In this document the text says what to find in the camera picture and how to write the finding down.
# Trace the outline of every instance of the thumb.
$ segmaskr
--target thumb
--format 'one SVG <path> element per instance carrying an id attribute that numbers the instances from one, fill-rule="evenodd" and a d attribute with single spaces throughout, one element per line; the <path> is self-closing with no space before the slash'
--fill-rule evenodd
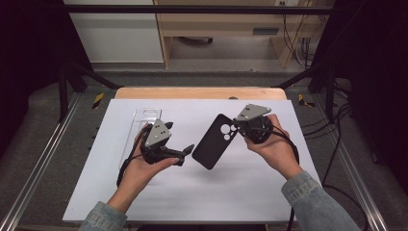
<path id="1" fill-rule="evenodd" d="M 175 165 L 179 161 L 178 158 L 166 158 L 161 160 L 160 162 L 154 164 L 154 171 L 155 174 L 159 173 L 160 171 Z"/>

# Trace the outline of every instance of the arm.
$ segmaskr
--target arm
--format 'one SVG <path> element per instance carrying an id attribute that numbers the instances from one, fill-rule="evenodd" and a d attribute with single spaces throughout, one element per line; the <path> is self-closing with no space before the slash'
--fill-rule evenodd
<path id="1" fill-rule="evenodd" d="M 276 115 L 269 115 L 268 118 L 289 137 Z M 274 128 L 274 131 L 281 133 L 278 129 Z M 300 167 L 285 139 L 271 135 L 260 144 L 254 144 L 249 139 L 245 141 L 249 150 L 258 153 L 288 180 L 282 193 L 293 206 L 302 230 L 359 230 L 345 209 Z"/>
<path id="2" fill-rule="evenodd" d="M 140 156 L 140 142 L 133 159 L 123 175 L 122 181 L 108 203 L 98 202 L 89 212 L 80 230 L 122 230 L 126 222 L 126 212 L 133 200 L 160 171 L 175 165 L 178 158 L 167 158 L 154 165 L 148 164 Z"/>

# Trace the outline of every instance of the white cabinet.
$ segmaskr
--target white cabinet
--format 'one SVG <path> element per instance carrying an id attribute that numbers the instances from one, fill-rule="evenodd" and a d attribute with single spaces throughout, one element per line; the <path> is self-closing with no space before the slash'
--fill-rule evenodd
<path id="1" fill-rule="evenodd" d="M 64 0 L 66 4 L 153 5 L 152 0 Z M 156 15 L 144 13 L 71 13 L 90 62 L 162 63 Z"/>

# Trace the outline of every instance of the phone case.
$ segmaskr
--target phone case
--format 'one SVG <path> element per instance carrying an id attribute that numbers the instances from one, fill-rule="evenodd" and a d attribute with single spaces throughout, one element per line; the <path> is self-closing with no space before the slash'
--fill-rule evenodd
<path id="1" fill-rule="evenodd" d="M 219 114 L 192 152 L 192 157 L 206 169 L 213 169 L 237 132 L 232 120 Z"/>

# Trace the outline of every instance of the table surface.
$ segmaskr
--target table surface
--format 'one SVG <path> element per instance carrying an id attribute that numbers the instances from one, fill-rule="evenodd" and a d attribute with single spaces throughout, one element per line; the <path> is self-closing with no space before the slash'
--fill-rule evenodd
<path id="1" fill-rule="evenodd" d="M 189 95 L 211 98 L 209 92 L 215 92 L 216 98 L 221 99 L 189 99 Z M 254 94 L 268 100 L 252 99 Z M 222 99 L 230 96 L 239 100 Z M 83 220 L 96 201 L 107 201 L 115 191 L 115 179 L 135 107 L 161 108 L 162 119 L 174 122 L 173 136 L 167 143 L 173 149 L 198 144 L 218 113 L 235 116 L 247 103 L 271 107 L 291 133 L 303 168 L 319 179 L 292 102 L 285 98 L 282 90 L 257 88 L 119 90 L 106 112 L 64 220 Z M 166 174 L 155 176 L 128 211 L 128 220 L 140 223 L 271 223 L 288 220 L 290 205 L 280 192 L 285 179 L 262 158 L 256 157 L 246 149 L 240 135 L 234 138 L 212 170 L 201 166 L 190 155 L 182 167 L 171 167 L 166 169 Z"/>
<path id="2" fill-rule="evenodd" d="M 121 88 L 116 92 L 116 99 L 287 99 L 282 89 L 273 88 Z"/>

